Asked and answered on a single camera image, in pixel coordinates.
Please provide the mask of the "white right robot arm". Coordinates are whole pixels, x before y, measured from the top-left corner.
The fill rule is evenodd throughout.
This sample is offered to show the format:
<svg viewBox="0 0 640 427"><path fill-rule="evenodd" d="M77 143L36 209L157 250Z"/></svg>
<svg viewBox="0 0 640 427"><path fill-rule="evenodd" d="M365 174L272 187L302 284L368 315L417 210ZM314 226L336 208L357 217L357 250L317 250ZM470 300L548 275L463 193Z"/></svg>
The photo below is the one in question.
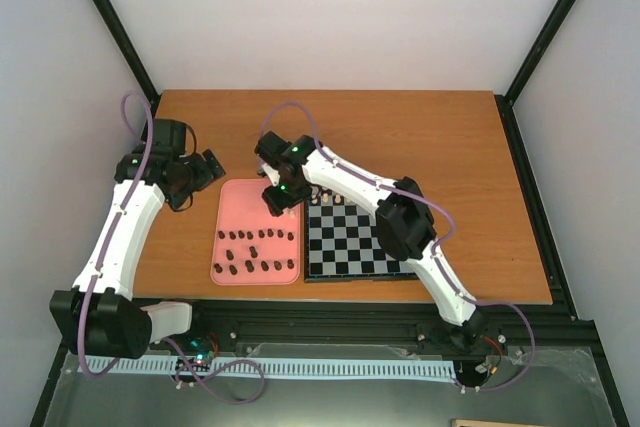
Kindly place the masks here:
<svg viewBox="0 0 640 427"><path fill-rule="evenodd" d="M268 131L257 141L255 154L260 174L271 182L262 193L271 215L281 216L309 200L314 186L353 201L375 219L385 254L406 263L428 290L449 325L450 342L463 349L476 341L486 319L443 253L432 213L436 206L426 201L416 181L376 176L308 135L288 142Z"/></svg>

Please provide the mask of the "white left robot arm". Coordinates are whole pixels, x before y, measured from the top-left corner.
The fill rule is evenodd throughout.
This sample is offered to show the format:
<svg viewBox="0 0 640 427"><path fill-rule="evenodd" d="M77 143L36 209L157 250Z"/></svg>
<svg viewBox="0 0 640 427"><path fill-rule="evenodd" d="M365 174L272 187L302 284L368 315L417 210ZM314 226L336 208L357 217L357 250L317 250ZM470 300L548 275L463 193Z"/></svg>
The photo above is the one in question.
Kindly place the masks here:
<svg viewBox="0 0 640 427"><path fill-rule="evenodd" d="M49 310L72 353L138 359L150 344L173 336L186 349L201 347L208 325L187 302L133 302L136 270L157 214L182 212L193 196L225 174L211 150L188 152L191 126L170 119L152 124L152 142L139 144L115 170L110 210L96 246L68 290L53 293Z"/></svg>

